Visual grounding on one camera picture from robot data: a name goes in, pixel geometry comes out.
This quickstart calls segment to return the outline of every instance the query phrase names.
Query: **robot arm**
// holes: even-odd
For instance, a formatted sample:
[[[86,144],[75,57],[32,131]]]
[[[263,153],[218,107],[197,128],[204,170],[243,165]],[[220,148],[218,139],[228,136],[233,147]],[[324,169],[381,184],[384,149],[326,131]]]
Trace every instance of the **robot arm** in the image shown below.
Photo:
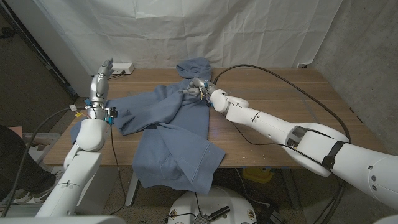
[[[398,210],[398,157],[348,143],[348,138],[317,123],[290,123],[249,108],[249,103],[228,96],[212,82],[194,78],[183,93],[205,96],[226,119],[252,127],[267,138],[289,147],[282,148],[300,165],[327,177],[334,173],[369,196]]]
[[[107,60],[93,77],[90,105],[86,106],[91,119],[81,122],[76,143],[65,158],[65,173],[54,187],[36,217],[62,217],[73,215],[80,195],[98,170],[105,144],[106,124],[117,117],[115,108],[105,108],[108,78],[112,74],[112,59]]]

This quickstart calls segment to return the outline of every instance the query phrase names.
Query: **electrical outlet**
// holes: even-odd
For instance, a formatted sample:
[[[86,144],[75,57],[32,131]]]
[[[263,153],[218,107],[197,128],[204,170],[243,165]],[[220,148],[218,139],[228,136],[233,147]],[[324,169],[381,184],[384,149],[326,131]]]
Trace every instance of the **electrical outlet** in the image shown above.
[[[134,71],[134,66],[132,63],[113,63],[112,69],[112,74],[122,74],[122,71],[124,70],[124,74],[129,75]]]

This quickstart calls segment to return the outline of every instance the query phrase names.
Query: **white curtain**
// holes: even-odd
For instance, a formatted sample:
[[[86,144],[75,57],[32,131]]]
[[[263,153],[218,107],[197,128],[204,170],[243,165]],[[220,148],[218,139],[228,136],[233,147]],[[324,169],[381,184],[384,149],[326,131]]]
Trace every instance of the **white curtain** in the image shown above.
[[[169,68],[311,63],[342,0],[33,0],[88,73],[113,57]]]

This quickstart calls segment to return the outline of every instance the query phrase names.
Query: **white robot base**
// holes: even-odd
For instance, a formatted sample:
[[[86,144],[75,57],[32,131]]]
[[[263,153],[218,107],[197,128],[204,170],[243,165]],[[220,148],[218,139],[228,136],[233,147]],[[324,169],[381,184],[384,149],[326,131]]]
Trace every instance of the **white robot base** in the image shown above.
[[[208,195],[198,194],[198,203],[202,214],[209,216],[213,212],[228,206],[230,211],[211,221],[211,224],[249,224],[257,221],[251,204],[240,194],[219,186],[212,186]],[[177,199],[169,214],[199,214],[197,200],[194,192],[187,192]],[[168,224],[191,224],[195,223],[193,215],[181,215],[168,217]]]

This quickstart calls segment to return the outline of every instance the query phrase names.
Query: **wooden table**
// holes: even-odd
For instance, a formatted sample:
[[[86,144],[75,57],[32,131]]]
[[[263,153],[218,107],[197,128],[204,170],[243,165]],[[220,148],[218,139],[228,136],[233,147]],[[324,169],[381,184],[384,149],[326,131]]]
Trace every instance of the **wooden table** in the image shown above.
[[[222,69],[213,70],[213,78]],[[327,107],[346,123],[353,144],[386,152],[332,86],[313,69],[272,69],[290,80]],[[153,91],[156,85],[177,83],[182,78],[175,69],[135,70],[131,75],[109,81],[108,99]],[[338,122],[323,108],[278,78],[255,69],[234,69],[226,72],[217,83],[231,96],[243,98],[251,108],[269,113],[293,123],[321,123],[343,133]],[[48,165],[61,166],[72,145],[69,130],[81,118],[76,118],[44,158]],[[238,125],[242,133],[255,143],[270,142],[255,130]],[[114,146],[121,165],[131,165],[142,133],[122,136],[113,129]],[[300,168],[280,146],[254,146],[247,143],[235,127],[222,114],[210,108],[208,139],[226,151],[220,167],[288,167]],[[101,165],[114,166],[110,136],[102,150]]]

